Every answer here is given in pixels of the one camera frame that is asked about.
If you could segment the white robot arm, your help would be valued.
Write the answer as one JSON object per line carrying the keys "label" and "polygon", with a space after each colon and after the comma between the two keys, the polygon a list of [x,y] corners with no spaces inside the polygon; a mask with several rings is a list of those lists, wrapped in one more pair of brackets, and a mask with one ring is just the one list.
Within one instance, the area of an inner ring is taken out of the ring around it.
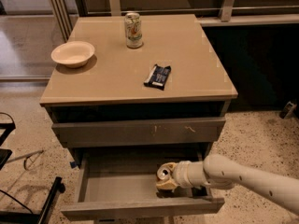
{"label": "white robot arm", "polygon": [[165,163],[156,176],[158,190],[177,187],[231,189],[239,184],[299,215],[298,179],[250,168],[219,154],[208,155],[203,161]]}

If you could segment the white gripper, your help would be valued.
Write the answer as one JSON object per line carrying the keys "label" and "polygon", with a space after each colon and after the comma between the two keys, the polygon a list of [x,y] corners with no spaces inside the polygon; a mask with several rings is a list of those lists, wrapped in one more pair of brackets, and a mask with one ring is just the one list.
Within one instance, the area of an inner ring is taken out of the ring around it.
{"label": "white gripper", "polygon": [[173,172],[172,177],[167,179],[158,179],[156,181],[156,188],[158,190],[174,190],[177,187],[190,188],[192,186],[188,178],[188,167],[191,163],[189,161],[168,162],[161,166],[162,170]]}

